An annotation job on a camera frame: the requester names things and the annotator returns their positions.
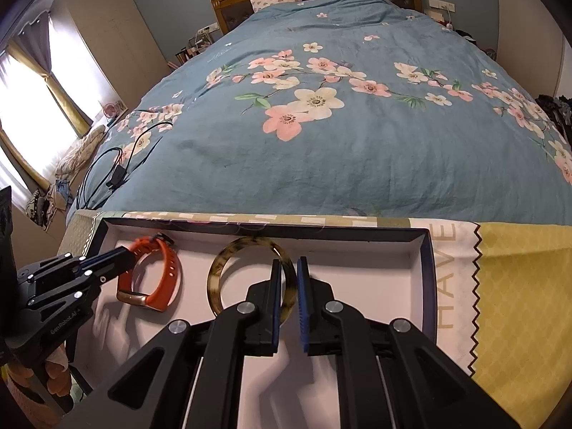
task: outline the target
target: bracelet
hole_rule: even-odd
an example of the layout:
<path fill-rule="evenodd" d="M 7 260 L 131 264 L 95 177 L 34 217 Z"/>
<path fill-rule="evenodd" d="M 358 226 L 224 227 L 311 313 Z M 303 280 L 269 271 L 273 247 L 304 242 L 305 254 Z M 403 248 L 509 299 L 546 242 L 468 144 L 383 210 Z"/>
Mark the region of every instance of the bracelet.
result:
<path fill-rule="evenodd" d="M 171 248 L 173 241 L 164 234 L 157 234 L 153 237 L 141 237 L 129 247 L 135 254 L 136 262 L 139 262 L 144 255 L 151 252 L 160 251 L 165 260 L 163 275 L 159 285 L 151 295 L 133 291 L 133 269 L 119 275 L 117 279 L 117 299 L 123 303 L 164 312 L 169 306 L 169 300 L 177 285 L 177 255 Z"/>
<path fill-rule="evenodd" d="M 296 303 L 296 271 L 294 270 L 294 265 L 292 264 L 288 254 L 278 246 L 278 244 L 274 243 L 267 237 L 241 237 L 229 243 L 220 253 L 218 253 L 211 265 L 207 277 L 207 298 L 209 300 L 209 305 L 211 306 L 211 310 L 215 316 L 222 312 L 224 309 L 222 308 L 222 300 L 220 297 L 220 276 L 222 274 L 222 269 L 231 256 L 243 248 L 253 245 L 270 247 L 275 255 L 278 256 L 278 259 L 282 264 L 284 277 L 286 279 L 284 297 L 282 299 L 282 305 L 280 306 L 280 323 L 282 324 L 287 320 L 288 316 L 290 316 L 292 308 Z"/>

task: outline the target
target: window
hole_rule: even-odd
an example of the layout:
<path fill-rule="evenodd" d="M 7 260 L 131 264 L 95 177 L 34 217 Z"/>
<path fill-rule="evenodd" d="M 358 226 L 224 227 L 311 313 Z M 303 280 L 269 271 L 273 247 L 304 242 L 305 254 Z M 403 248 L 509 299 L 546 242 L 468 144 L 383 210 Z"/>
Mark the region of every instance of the window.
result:
<path fill-rule="evenodd" d="M 2 128 L 30 166 L 50 179 L 77 136 L 39 75 L 9 55 L 0 59 Z"/>

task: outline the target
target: cable connector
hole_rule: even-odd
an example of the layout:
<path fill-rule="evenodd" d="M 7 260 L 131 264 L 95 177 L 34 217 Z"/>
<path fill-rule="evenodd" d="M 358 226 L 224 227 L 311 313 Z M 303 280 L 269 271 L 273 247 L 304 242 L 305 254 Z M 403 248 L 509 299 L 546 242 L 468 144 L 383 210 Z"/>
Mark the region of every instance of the cable connector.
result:
<path fill-rule="evenodd" d="M 124 183 L 125 174 L 127 174 L 127 169 L 118 164 L 113 170 L 111 178 L 105 183 L 105 185 L 111 190 L 118 189 Z"/>

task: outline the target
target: black cable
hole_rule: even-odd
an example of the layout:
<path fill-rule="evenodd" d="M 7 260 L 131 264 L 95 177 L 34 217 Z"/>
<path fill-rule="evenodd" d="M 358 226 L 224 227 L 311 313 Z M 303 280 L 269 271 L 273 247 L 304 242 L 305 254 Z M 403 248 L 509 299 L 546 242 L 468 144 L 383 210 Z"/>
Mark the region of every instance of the black cable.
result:
<path fill-rule="evenodd" d="M 145 135 L 147 132 L 149 132 L 150 130 L 152 130 L 154 127 L 157 127 L 158 125 L 162 125 L 162 124 L 169 124 L 170 126 L 173 125 L 172 122 L 170 121 L 162 121 L 162 122 L 158 122 L 156 124 L 153 124 L 150 128 L 148 128 L 147 130 L 145 130 L 144 132 L 142 132 L 141 134 L 139 134 L 139 136 L 136 138 L 135 143 L 133 144 L 133 148 L 131 149 L 131 153 L 129 155 L 129 159 L 127 161 L 127 166 L 125 166 L 125 174 L 127 175 L 127 169 L 129 167 L 129 164 L 131 163 L 131 158 L 133 157 L 133 153 L 135 151 L 135 147 L 137 146 L 137 143 L 139 142 L 139 139 Z M 157 144 L 159 143 L 159 141 L 161 140 L 162 137 L 159 137 L 159 140 L 157 141 L 157 143 L 155 143 L 153 145 L 153 147 L 151 148 L 151 150 L 149 150 L 149 152 L 147 153 L 147 156 L 141 160 L 141 162 L 132 170 L 132 172 L 139 167 L 139 165 L 143 162 L 145 162 L 147 160 L 147 158 L 149 157 L 149 155 L 151 154 L 151 152 L 155 149 L 155 147 L 157 146 Z M 110 152 L 111 150 L 118 150 L 119 153 L 117 155 L 117 158 L 115 159 L 115 163 L 113 164 L 113 166 L 111 167 L 111 169 L 109 170 L 109 172 L 107 173 L 107 175 L 105 175 L 105 177 L 99 182 L 99 184 L 97 185 L 97 187 L 95 188 L 95 190 L 92 192 L 92 194 L 89 196 L 89 198 L 86 200 L 85 199 L 85 183 L 87 181 L 88 175 L 90 173 L 90 171 L 93 168 L 93 165 L 95 163 L 97 163 L 97 161 L 99 161 L 99 159 L 105 155 L 107 152 Z M 109 176 L 112 174 L 112 172 L 114 171 L 115 167 L 117 167 L 117 165 L 119 164 L 119 162 L 121 161 L 121 156 L 123 155 L 123 150 L 119 147 L 112 147 L 109 150 L 105 150 L 105 152 L 103 152 L 98 158 L 97 160 L 95 160 L 92 165 L 89 167 L 88 172 L 85 174 L 84 177 L 84 181 L 82 184 L 82 190 L 83 190 L 83 196 L 84 196 L 84 206 L 82 207 L 82 209 L 89 209 L 89 203 L 92 200 L 93 196 L 95 195 L 95 193 L 99 190 L 99 188 L 104 184 L 104 182 L 107 181 L 107 179 L 109 178 Z M 111 193 L 105 198 L 105 200 L 107 200 L 111 195 L 113 195 L 113 192 L 115 192 L 115 188 L 111 190 Z M 78 198 L 76 198 L 75 200 L 75 208 L 79 209 L 79 191 L 78 191 Z"/>
<path fill-rule="evenodd" d="M 84 204 L 85 204 L 85 202 L 86 202 L 86 200 L 85 200 L 85 185 L 86 185 L 86 182 L 87 182 L 87 180 L 88 180 L 89 173 L 90 173 L 90 172 L 92 171 L 92 169 L 93 169 L 93 166 L 95 166 L 95 164 L 96 164 L 103 156 L 105 156 L 107 153 L 111 152 L 112 150 L 115 150 L 115 151 L 119 152 L 119 155 L 118 155 L 118 156 L 120 156 L 120 155 L 123 153 L 123 150 L 120 149 L 119 147 L 112 147 L 112 148 L 110 148 L 110 149 L 108 149 L 108 150 L 105 150 L 101 155 L 99 155 L 99 156 L 97 157 L 97 159 L 91 164 L 91 166 L 89 166 L 88 172 L 85 173 L 84 180 L 83 180 L 82 183 L 81 183 L 81 189 L 78 189 L 78 192 L 77 192 L 77 197 L 76 197 L 76 199 L 75 199 L 75 209 L 76 209 L 76 210 L 79 209 L 79 195 L 80 195 L 80 190 L 82 191 L 82 195 L 84 196 Z"/>
<path fill-rule="evenodd" d="M 150 128 L 148 128 L 145 132 L 142 132 L 141 134 L 139 134 L 139 137 L 137 137 L 137 139 L 135 140 L 135 144 L 133 145 L 133 148 L 131 149 L 131 155 L 129 155 L 129 159 L 128 159 L 128 161 L 127 161 L 127 166 L 125 166 L 125 172 L 127 172 L 127 170 L 129 169 L 129 163 L 131 163 L 131 158 L 132 158 L 132 156 L 133 156 L 133 152 L 135 151 L 135 147 L 137 146 L 137 142 L 139 141 L 139 139 L 140 139 L 144 134 L 146 134 L 147 132 L 149 132 L 150 130 L 152 130 L 154 127 L 157 127 L 158 125 L 161 125 L 161 124 L 169 124 L 169 125 L 173 126 L 173 123 L 172 123 L 172 122 L 162 121 L 162 122 L 158 122 L 158 123 L 156 123 L 156 124 L 153 124 L 153 125 L 152 125 Z"/>

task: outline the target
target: orange watch strap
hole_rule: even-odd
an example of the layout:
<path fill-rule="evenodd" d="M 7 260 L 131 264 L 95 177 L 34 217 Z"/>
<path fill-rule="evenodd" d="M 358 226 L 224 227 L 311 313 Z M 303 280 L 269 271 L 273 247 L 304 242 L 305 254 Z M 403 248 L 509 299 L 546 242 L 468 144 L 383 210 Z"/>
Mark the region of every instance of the orange watch strap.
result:
<path fill-rule="evenodd" d="M 177 255 L 173 249 L 161 238 L 158 237 L 141 237 L 129 247 L 129 250 L 135 254 L 137 262 L 143 256 L 160 250 L 165 266 L 159 285 L 155 291 L 150 294 L 141 294 L 133 292 L 133 269 L 119 275 L 117 280 L 117 299 L 131 305 L 146 306 L 158 311 L 165 311 L 169 306 L 169 300 L 173 296 L 173 292 L 177 285 Z"/>

